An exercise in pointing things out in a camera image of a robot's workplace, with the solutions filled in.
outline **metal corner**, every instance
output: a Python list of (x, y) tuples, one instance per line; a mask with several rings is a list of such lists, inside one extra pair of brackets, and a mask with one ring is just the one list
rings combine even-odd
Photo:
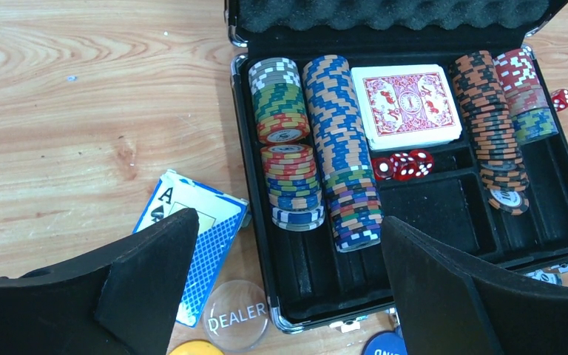
[(240, 75), (240, 66), (247, 60), (247, 53), (237, 54), (230, 63), (230, 76), (229, 83), (231, 85), (231, 90), (233, 94), (236, 94), (236, 89), (234, 88), (234, 77)]
[(241, 38), (238, 33), (236, 33), (235, 25), (227, 27), (227, 37), (234, 46), (239, 48), (247, 48), (247, 41)]
[(521, 48), (522, 48), (526, 53), (528, 53), (528, 55), (530, 56), (530, 59), (532, 59), (532, 60), (536, 60), (536, 59), (537, 59), (537, 56), (536, 56), (536, 54), (535, 54), (535, 51), (533, 50), (533, 48), (532, 48), (529, 44), (525, 44), (525, 43), (524, 43), (524, 44), (521, 45)]
[(231, 76), (240, 75), (240, 66), (247, 60), (247, 53), (237, 54), (232, 60), (229, 68)]
[(531, 29), (530, 31), (528, 31), (525, 35), (525, 38), (528, 37), (532, 37), (534, 36), (538, 31), (540, 31), (543, 27), (545, 27), (545, 25), (550, 22), (550, 19), (552, 19), (552, 17), (550, 16), (550, 18), (548, 18), (547, 20), (541, 22), (541, 24), (539, 24), (538, 27)]
[(291, 324), (286, 320), (280, 313), (280, 307), (271, 307), (271, 321), (275, 325), (275, 328), (286, 334), (297, 334), (304, 330), (303, 325)]

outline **yellow button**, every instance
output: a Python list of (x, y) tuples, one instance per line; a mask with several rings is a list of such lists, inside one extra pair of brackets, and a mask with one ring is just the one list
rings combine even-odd
[(205, 340), (185, 342), (169, 355), (223, 355), (223, 352)]

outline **foam lining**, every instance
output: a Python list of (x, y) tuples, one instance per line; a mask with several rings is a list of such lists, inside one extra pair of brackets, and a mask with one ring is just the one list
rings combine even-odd
[(240, 0), (239, 25), (253, 33), (273, 26), (303, 31), (321, 25), (453, 30), (462, 24), (499, 24), (512, 29), (539, 20), (548, 6), (548, 0)]

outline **die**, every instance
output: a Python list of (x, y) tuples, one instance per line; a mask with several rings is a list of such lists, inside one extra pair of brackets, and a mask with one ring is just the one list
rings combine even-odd
[(558, 89), (550, 93), (556, 112), (563, 111), (568, 107), (568, 89)]
[(371, 165), (373, 165), (373, 174), (376, 176), (376, 180), (390, 180), (393, 178), (395, 165), (390, 158), (371, 159)]
[(431, 172), (434, 167), (434, 158), (432, 155), (423, 149), (415, 149), (408, 154), (419, 165), (419, 170)]
[(393, 179), (397, 181), (407, 181), (415, 177), (419, 171), (419, 165), (414, 158), (406, 153), (395, 153), (389, 158), (393, 164)]

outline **blue button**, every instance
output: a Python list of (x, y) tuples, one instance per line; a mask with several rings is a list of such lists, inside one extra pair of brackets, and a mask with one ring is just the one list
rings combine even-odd
[(367, 342), (362, 355), (406, 355), (406, 343), (397, 333), (385, 331)]

